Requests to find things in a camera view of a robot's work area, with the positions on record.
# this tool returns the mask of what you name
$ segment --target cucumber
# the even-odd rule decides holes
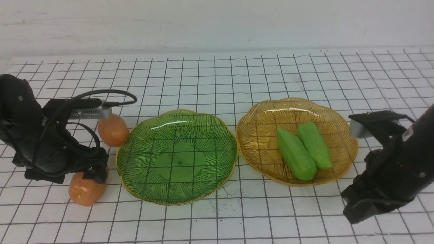
[[[277,128],[279,151],[292,174],[302,181],[312,180],[316,174],[316,165],[303,143],[296,135],[282,128]]]
[[[318,127],[312,122],[299,125],[297,128],[300,140],[304,147],[315,160],[318,169],[332,169],[333,164],[330,159],[330,149],[327,146]]]

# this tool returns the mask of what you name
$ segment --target orange potato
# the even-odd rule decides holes
[[[98,133],[102,141],[111,147],[120,147],[129,136],[125,121],[117,114],[98,121]]]

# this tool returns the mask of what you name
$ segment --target glass plate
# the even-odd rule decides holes
[[[311,181],[295,178],[283,162],[277,142],[277,128],[297,135],[305,122],[316,124],[330,148],[333,169],[318,170]],[[240,151],[259,173],[291,186],[324,184],[341,178],[357,156],[358,141],[349,135],[345,119],[337,112],[302,98],[269,100],[256,104],[237,126]]]
[[[118,150],[116,167],[132,195],[181,205],[220,188],[237,157],[237,140],[220,119],[175,110],[139,123]]]

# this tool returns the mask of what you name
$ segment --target grid paper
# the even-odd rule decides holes
[[[138,102],[113,108],[133,128],[174,109],[214,114],[235,132],[252,105],[301,97],[348,115],[392,109],[419,117],[434,103],[434,48],[310,50],[249,53],[146,54],[15,58],[8,73],[30,81],[38,102],[95,89],[128,90]],[[101,98],[121,101],[124,96]],[[96,128],[97,121],[80,121]],[[68,125],[84,145],[86,130]],[[336,182],[287,187],[263,177],[240,157],[229,181],[184,206],[140,201],[120,184],[114,155],[104,196],[90,208],[63,185],[28,181],[0,145],[0,243],[397,244],[434,238],[434,185],[389,214],[350,225],[340,197],[364,171],[363,158],[381,148],[360,139],[351,170]]]

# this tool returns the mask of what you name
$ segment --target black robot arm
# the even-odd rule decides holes
[[[13,163],[26,167],[25,177],[62,184],[65,174],[83,172],[83,178],[100,184],[107,178],[108,154],[100,147],[98,136],[89,127],[96,147],[81,145],[66,129],[68,119],[102,119],[111,116],[111,106],[99,99],[85,99],[98,93],[125,91],[97,90],[72,99],[51,99],[44,108],[36,101],[26,80],[0,75],[0,139],[15,149]]]
[[[349,118],[352,136],[374,136],[383,145],[366,155],[366,170],[341,194],[344,215],[355,224],[406,205],[434,181],[434,105],[417,121],[390,111]],[[404,118],[413,122],[408,129],[397,124]]]

